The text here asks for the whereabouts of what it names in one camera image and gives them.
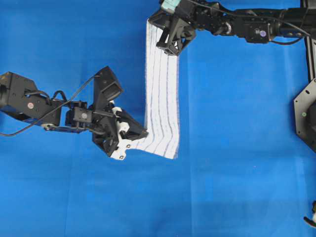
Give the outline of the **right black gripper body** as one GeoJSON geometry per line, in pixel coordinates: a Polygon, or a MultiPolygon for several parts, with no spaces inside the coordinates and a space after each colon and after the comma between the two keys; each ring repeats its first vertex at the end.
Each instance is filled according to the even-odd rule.
{"type": "Polygon", "coordinates": [[[179,56],[195,37],[196,31],[189,23],[177,16],[172,16],[169,27],[164,28],[157,42],[157,48],[169,56],[179,56]]]}

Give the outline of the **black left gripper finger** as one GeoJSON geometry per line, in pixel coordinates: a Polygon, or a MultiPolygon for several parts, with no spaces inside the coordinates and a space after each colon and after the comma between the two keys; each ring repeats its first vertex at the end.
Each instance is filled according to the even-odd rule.
{"type": "Polygon", "coordinates": [[[121,131],[119,134],[121,135],[122,139],[127,139],[131,141],[146,138],[148,136],[148,132],[146,131],[143,131],[140,134],[132,132],[132,131],[129,131],[129,132],[121,131]]]}
{"type": "Polygon", "coordinates": [[[129,125],[128,135],[148,135],[147,130],[124,109],[117,110],[116,115],[120,123],[125,122],[129,125]]]}

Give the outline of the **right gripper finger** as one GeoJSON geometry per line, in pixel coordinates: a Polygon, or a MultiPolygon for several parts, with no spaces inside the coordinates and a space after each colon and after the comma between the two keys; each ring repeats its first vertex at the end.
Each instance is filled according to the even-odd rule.
{"type": "Polygon", "coordinates": [[[149,23],[162,30],[168,29],[173,31],[173,18],[173,14],[169,14],[165,11],[157,11],[149,18],[149,23]]]}

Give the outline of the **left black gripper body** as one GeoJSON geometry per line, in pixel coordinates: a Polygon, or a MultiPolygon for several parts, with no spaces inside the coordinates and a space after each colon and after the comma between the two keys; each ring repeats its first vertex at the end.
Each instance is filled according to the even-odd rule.
{"type": "Polygon", "coordinates": [[[124,160],[130,147],[130,140],[126,137],[130,126],[120,121],[117,112],[122,112],[122,109],[114,103],[109,103],[102,110],[92,111],[92,124],[87,129],[92,132],[92,141],[108,157],[124,160]]]}

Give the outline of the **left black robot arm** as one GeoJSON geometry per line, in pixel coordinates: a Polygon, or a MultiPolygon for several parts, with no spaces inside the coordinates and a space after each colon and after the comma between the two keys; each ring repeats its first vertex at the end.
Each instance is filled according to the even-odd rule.
{"type": "Polygon", "coordinates": [[[90,131],[92,141],[108,157],[123,160],[133,141],[148,132],[124,109],[115,106],[123,89],[116,75],[104,67],[92,78],[93,103],[67,99],[58,90],[52,97],[38,90],[33,80],[7,72],[0,77],[0,110],[46,131],[81,133],[90,131]]]}

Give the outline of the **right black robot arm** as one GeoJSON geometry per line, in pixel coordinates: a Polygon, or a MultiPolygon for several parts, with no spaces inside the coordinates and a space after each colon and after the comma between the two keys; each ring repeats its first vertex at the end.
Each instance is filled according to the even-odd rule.
{"type": "Polygon", "coordinates": [[[120,124],[120,136],[147,146],[179,142],[179,55],[198,30],[248,43],[273,43],[276,37],[296,43],[314,38],[315,24],[316,15],[303,7],[228,10],[218,2],[162,0],[146,26],[145,125],[128,119],[120,124]]]}

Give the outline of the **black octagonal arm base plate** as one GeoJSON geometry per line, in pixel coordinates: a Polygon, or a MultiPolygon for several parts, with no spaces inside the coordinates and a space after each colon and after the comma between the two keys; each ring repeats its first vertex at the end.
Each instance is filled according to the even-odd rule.
{"type": "Polygon", "coordinates": [[[298,137],[316,152],[316,79],[293,100],[298,137]]]}

